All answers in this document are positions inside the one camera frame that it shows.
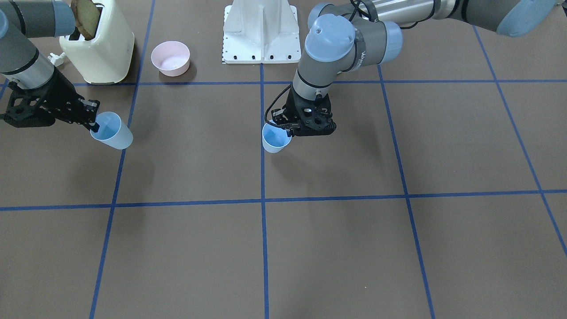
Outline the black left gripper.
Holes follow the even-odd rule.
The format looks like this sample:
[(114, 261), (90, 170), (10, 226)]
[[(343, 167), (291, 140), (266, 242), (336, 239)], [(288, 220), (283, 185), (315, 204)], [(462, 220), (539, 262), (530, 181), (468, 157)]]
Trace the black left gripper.
[(317, 94), (313, 101), (307, 100), (290, 84), (272, 101), (271, 106), (288, 90), (285, 105), (271, 111), (271, 126), (285, 130), (287, 137), (294, 137), (295, 133), (332, 133), (332, 108), (328, 95)]

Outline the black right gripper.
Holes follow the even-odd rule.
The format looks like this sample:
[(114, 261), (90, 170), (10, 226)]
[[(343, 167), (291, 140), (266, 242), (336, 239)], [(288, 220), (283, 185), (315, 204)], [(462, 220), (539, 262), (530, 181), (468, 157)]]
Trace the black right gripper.
[(89, 112), (97, 112), (101, 102), (79, 95), (74, 85), (58, 69), (54, 69), (52, 77), (41, 87), (38, 102), (40, 107), (35, 110), (35, 127), (49, 127), (59, 119), (69, 124), (83, 125), (94, 133), (100, 129), (96, 117), (89, 118)]

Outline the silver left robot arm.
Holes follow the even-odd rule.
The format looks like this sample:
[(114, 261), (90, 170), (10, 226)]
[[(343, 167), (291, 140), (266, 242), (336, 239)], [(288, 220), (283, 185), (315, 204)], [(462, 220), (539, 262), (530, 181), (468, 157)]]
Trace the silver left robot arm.
[(406, 28), (454, 19), (511, 38), (541, 24), (554, 0), (352, 0), (319, 3), (308, 17), (303, 53), (284, 106), (264, 113), (265, 128), (289, 137), (330, 135), (336, 129), (328, 96), (340, 73), (391, 61)]

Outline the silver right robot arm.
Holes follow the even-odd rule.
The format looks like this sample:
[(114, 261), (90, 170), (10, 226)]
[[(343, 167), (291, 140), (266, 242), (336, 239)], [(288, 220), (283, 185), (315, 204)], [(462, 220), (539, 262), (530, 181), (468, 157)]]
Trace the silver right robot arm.
[(100, 102), (79, 95), (32, 38), (75, 31), (71, 7), (62, 0), (3, 0), (0, 4), (0, 72), (12, 90), (1, 119), (16, 128), (77, 123), (92, 132)]

